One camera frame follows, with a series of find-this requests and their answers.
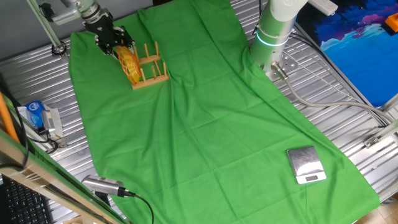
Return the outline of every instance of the metal clamp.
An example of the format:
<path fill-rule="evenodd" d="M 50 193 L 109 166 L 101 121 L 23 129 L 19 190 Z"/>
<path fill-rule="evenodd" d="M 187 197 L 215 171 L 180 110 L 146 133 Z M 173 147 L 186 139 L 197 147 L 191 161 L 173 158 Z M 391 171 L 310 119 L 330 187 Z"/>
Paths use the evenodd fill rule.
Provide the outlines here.
<path fill-rule="evenodd" d="M 398 138 L 397 133 L 398 132 L 398 120 L 393 122 L 392 124 L 388 125 L 387 127 L 383 128 L 381 131 L 370 137 L 368 140 L 363 142 L 363 144 L 367 147 L 370 148 L 371 146 L 381 142 L 382 140 L 390 137 L 390 136 L 395 136 Z"/>
<path fill-rule="evenodd" d="M 271 69 L 276 72 L 276 74 L 279 75 L 280 79 L 282 79 L 283 81 L 285 81 L 286 79 L 288 79 L 289 77 L 287 76 L 287 74 L 285 73 L 285 71 L 283 71 L 283 69 L 278 65 L 278 63 L 274 62 L 271 64 Z"/>

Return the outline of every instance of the metal rod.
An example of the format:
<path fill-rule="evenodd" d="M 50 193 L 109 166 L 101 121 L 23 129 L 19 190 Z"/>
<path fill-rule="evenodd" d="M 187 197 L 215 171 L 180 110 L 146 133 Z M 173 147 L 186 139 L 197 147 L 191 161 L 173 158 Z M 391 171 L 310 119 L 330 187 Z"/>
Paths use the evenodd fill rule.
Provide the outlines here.
<path fill-rule="evenodd" d="M 63 44 L 61 43 L 60 39 L 58 38 L 55 31 L 52 29 L 52 26 L 49 21 L 41 14 L 39 4 L 37 4 L 36 0 L 26 0 L 29 4 L 30 8 L 32 9 L 33 13 L 35 14 L 36 18 L 39 20 L 40 24 L 42 25 L 44 31 L 47 33 L 48 37 L 51 40 L 51 43 L 54 45 L 56 49 L 62 49 Z"/>

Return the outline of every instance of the wooden rack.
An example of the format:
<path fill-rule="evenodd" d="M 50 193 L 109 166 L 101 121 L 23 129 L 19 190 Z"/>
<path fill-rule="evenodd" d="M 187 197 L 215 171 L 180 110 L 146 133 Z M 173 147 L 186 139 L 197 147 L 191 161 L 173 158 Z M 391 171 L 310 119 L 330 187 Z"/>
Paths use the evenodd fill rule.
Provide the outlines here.
<path fill-rule="evenodd" d="M 136 85 L 131 85 L 133 90 L 136 90 L 138 88 L 142 88 L 145 86 L 153 85 L 155 83 L 159 83 L 159 82 L 166 81 L 169 79 L 169 76 L 167 75 L 166 63 L 163 62 L 163 74 L 160 71 L 159 64 L 157 63 L 158 60 L 162 60 L 162 57 L 160 57 L 160 54 L 159 54 L 159 48 L 157 46 L 157 42 L 155 42 L 155 48 L 156 48 L 155 55 L 149 55 L 147 44 L 144 44 L 144 48 L 145 48 L 145 53 L 147 56 L 140 58 L 139 64 L 143 65 L 146 63 L 154 62 L 158 75 L 156 75 L 154 66 L 152 66 L 152 73 L 154 74 L 153 78 L 146 78 L 143 69 L 141 69 L 142 81 L 138 82 Z M 135 51 L 136 55 L 138 55 L 136 46 L 134 46 L 134 51 Z"/>

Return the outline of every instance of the orange pole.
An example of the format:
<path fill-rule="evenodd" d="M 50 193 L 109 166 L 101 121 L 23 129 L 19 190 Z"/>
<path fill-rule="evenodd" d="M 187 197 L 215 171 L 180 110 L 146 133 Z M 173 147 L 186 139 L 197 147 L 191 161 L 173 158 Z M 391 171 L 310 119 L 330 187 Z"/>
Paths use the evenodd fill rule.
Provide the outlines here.
<path fill-rule="evenodd" d="M 4 98 L 2 97 L 2 93 L 0 93 L 0 113 L 4 121 L 4 125 L 6 126 L 8 135 L 10 135 L 15 141 L 20 143 L 17 133 L 15 132 L 14 124 L 12 123 L 11 115 L 10 112 L 8 111 L 7 104 L 4 101 Z"/>

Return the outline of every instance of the yellow object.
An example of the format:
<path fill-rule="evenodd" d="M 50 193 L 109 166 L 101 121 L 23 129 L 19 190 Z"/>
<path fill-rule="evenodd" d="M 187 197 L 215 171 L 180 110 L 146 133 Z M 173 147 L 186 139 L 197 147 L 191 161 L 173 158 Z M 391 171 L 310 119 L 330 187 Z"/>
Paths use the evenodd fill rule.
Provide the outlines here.
<path fill-rule="evenodd" d="M 398 13 L 389 16 L 386 20 L 386 24 L 391 27 L 394 32 L 398 32 Z"/>
<path fill-rule="evenodd" d="M 121 46 L 116 47 L 116 53 L 124 73 L 133 85 L 137 85 L 142 76 L 137 55 L 133 54 L 127 47 Z"/>
<path fill-rule="evenodd" d="M 6 126 L 8 135 L 10 135 L 16 142 L 19 143 L 17 133 L 15 132 L 14 124 L 12 123 L 10 112 L 8 111 L 7 104 L 4 101 L 4 98 L 2 97 L 2 93 L 0 93 L 0 113 L 4 121 L 4 125 Z"/>

